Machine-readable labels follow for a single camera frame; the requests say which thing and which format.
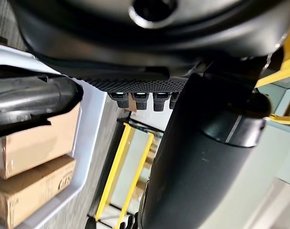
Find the textured black panel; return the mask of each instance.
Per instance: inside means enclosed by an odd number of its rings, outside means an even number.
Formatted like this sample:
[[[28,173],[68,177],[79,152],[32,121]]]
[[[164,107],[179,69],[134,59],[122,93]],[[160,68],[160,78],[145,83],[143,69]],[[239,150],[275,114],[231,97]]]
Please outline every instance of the textured black panel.
[[[187,79],[163,81],[138,81],[138,80],[91,80],[82,78],[89,84],[104,92],[180,92]]]

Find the round hole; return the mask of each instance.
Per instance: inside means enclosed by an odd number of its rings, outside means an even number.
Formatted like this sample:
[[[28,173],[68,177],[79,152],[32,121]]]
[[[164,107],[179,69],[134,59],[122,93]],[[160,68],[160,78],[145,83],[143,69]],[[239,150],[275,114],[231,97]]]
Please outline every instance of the round hole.
[[[157,29],[172,22],[176,7],[176,0],[135,0],[129,16],[140,27]]]

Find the floor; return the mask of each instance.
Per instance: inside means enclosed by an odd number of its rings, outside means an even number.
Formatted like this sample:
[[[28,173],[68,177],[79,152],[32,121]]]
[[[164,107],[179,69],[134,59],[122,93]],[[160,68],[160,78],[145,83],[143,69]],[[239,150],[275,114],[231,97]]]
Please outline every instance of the floor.
[[[0,36],[8,40],[8,46],[25,50],[14,15],[6,0],[0,0]],[[116,126],[116,119],[125,116],[128,116],[128,112],[119,109],[116,102],[108,97],[87,182],[81,193],[47,222],[42,229],[84,229],[99,175],[103,168],[103,161]]]

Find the brown cardboard box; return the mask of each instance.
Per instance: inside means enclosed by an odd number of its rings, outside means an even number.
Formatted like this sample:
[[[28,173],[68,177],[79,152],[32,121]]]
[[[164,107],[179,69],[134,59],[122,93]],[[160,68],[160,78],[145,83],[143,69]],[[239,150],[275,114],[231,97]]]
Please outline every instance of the brown cardboard box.
[[[8,179],[71,152],[79,104],[70,112],[49,119],[52,125],[0,138],[0,177]]]
[[[14,228],[67,187],[76,161],[63,155],[8,180],[0,178],[0,224]]]

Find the yellow metal frame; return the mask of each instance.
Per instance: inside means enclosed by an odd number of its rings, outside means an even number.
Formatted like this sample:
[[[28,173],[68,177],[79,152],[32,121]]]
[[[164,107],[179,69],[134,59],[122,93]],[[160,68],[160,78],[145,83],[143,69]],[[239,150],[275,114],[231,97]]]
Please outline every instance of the yellow metal frame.
[[[148,133],[149,134],[149,138],[148,138],[148,141],[147,141],[147,144],[146,144],[146,147],[144,149],[144,152],[143,152],[143,155],[141,157],[141,160],[140,160],[140,163],[137,167],[137,170],[136,170],[136,173],[135,173],[135,177],[132,181],[132,184],[129,188],[129,191],[128,191],[128,194],[126,196],[126,200],[124,202],[124,206],[122,207],[122,211],[121,211],[121,214],[120,214],[120,218],[117,222],[117,225],[115,227],[115,229],[119,229],[123,219],[124,219],[124,216],[126,215],[127,213],[127,209],[128,209],[128,206],[129,206],[129,203],[130,203],[130,200],[131,200],[131,197],[132,197],[132,194],[134,192],[134,189],[135,189],[135,186],[137,184],[137,181],[139,180],[139,177],[141,175],[141,172],[142,172],[142,169],[143,169],[143,166],[144,166],[144,163],[146,161],[146,158],[147,158],[147,154],[150,150],[150,146],[152,145],[153,143],[153,140],[154,140],[154,135],[152,133]]]
[[[116,151],[115,157],[114,157],[114,161],[112,163],[112,167],[102,194],[102,198],[101,201],[98,205],[98,209],[96,211],[95,214],[95,221],[98,221],[102,212],[104,211],[104,208],[106,206],[106,204],[108,203],[108,199],[110,198],[111,194],[112,194],[112,189],[114,187],[114,183],[116,182],[116,178],[118,177],[118,174],[121,170],[121,164],[123,162],[123,158],[124,158],[124,154],[125,154],[125,147],[126,147],[126,143],[128,142],[128,139],[131,135],[132,132],[132,127],[127,124],[124,123],[125,125],[125,129],[119,144],[119,147]]]
[[[274,122],[290,125],[290,116],[277,116],[275,114],[270,115],[270,119]]]
[[[269,83],[273,83],[290,77],[290,34],[285,41],[284,48],[285,48],[285,59],[282,64],[281,70],[278,71],[277,73],[259,79],[255,87],[261,87]]]

